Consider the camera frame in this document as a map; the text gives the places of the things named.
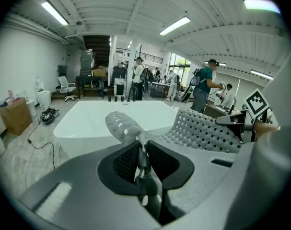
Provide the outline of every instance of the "black cable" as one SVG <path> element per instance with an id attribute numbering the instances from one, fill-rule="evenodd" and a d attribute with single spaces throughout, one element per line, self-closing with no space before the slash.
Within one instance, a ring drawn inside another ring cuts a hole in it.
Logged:
<path id="1" fill-rule="evenodd" d="M 36 125 L 36 127 L 34 128 L 34 130 L 31 131 L 31 133 L 30 133 L 30 135 L 28 136 L 28 139 L 27 139 L 27 140 L 29 140 L 29 138 L 30 138 L 30 136 L 32 135 L 32 133 L 35 131 L 36 128 L 38 128 L 39 124 L 41 123 L 41 122 L 40 122 L 40 117 L 41 117 L 41 115 L 38 117 L 38 124 Z"/>
<path id="2" fill-rule="evenodd" d="M 59 116 L 59 110 L 55 110 L 55 113 L 56 113 L 56 112 L 57 112 L 58 115 L 57 115 L 57 116 L 54 116 L 54 118 L 56 118 L 56 117 Z M 33 131 L 31 131 L 31 133 L 29 134 L 27 141 L 28 141 L 29 144 L 31 144 L 31 145 L 34 147 L 34 149 L 41 149 L 41 148 L 45 147 L 47 144 L 51 144 L 51 145 L 53 146 L 53 166 L 54 166 L 54 169 L 55 169 L 55 162 L 54 162 L 54 157 L 55 157 L 55 146 L 54 146 L 54 144 L 51 143 L 51 142 L 48 142 L 48 143 L 46 143 L 45 145 L 43 145 L 43 146 L 37 148 L 37 147 L 35 147 L 35 146 L 32 144 L 32 141 L 30 140 L 30 136 L 31 136 L 32 133 L 36 130 L 36 128 L 38 128 L 38 126 L 39 126 L 40 123 L 41 123 L 41 119 L 40 119 L 40 118 L 41 118 L 42 113 L 43 113 L 43 112 L 41 112 L 40 116 L 38 117 L 38 124 L 37 124 L 36 127 L 33 129 Z"/>
<path id="3" fill-rule="evenodd" d="M 54 162 L 54 157 L 55 157 L 55 146 L 54 146 L 54 144 L 51 143 L 51 142 L 48 142 L 48 143 L 46 143 L 45 145 L 43 145 L 43 146 L 41 146 L 41 147 L 39 147 L 39 148 L 36 148 L 32 143 L 30 143 L 30 144 L 34 147 L 34 149 L 41 149 L 41 148 L 45 147 L 46 145 L 51 144 L 51 145 L 53 146 L 53 166 L 54 166 L 54 169 L 55 169 L 55 162 Z"/>

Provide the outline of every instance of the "black pants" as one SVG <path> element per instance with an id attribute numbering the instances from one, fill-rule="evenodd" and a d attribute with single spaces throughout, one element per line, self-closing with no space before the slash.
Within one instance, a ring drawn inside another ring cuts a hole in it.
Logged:
<path id="1" fill-rule="evenodd" d="M 137 101 L 142 101 L 142 97 L 143 97 L 143 82 L 138 82 L 135 83 L 135 86 L 138 90 L 138 95 L 136 96 L 136 100 Z"/>

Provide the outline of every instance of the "white chair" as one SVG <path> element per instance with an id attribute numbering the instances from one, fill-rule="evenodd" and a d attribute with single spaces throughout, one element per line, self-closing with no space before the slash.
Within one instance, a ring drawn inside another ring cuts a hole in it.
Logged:
<path id="1" fill-rule="evenodd" d="M 68 99 L 72 99 L 74 101 L 74 97 L 77 98 L 77 95 L 71 95 L 71 93 L 77 89 L 75 87 L 75 83 L 68 83 L 67 78 L 64 76 L 58 77 L 58 79 L 61 85 L 60 93 L 68 93 L 68 95 L 64 97 L 64 101 L 67 101 Z"/>

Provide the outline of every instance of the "jeans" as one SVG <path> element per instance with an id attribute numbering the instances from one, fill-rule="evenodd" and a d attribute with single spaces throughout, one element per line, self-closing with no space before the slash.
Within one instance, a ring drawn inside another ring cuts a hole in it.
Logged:
<path id="1" fill-rule="evenodd" d="M 206 101 L 208 99 L 208 94 L 205 91 L 195 87 L 193 90 L 193 96 L 194 100 L 191 109 L 199 113 L 203 113 Z"/>

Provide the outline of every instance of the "floor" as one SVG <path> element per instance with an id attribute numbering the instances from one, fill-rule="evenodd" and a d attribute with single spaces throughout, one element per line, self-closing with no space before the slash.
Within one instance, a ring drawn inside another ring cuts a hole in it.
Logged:
<path id="1" fill-rule="evenodd" d="M 41 147 L 47 142 L 52 142 L 54 144 L 54 164 L 56 168 L 59 167 L 61 163 L 67 161 L 69 157 L 55 140 L 53 131 L 62 117 L 64 117 L 78 101 L 89 100 L 102 100 L 102 98 L 83 97 L 80 100 L 69 100 L 67 102 L 63 100 L 54 100 L 50 107 L 59 110 L 59 117 L 48 126 L 40 124 L 30 136 L 30 140 L 36 147 Z M 148 96 L 146 99 L 143 98 L 143 100 L 157 101 L 161 99 L 153 99 Z M 192 105 L 192 103 L 187 103 L 185 105 L 185 103 L 177 101 L 163 101 L 175 110 L 183 106 L 190 107 Z M 34 149 L 31 144 L 27 142 L 28 136 L 38 124 L 38 115 L 44 110 L 45 109 L 42 107 L 36 108 L 37 116 L 33 117 L 33 123 L 19 137 L 7 134 L 4 138 L 7 149 L 0 157 L 0 183 L 3 185 L 4 190 L 16 198 L 19 198 L 28 187 L 53 170 L 53 147 L 48 144 L 41 149 Z"/>

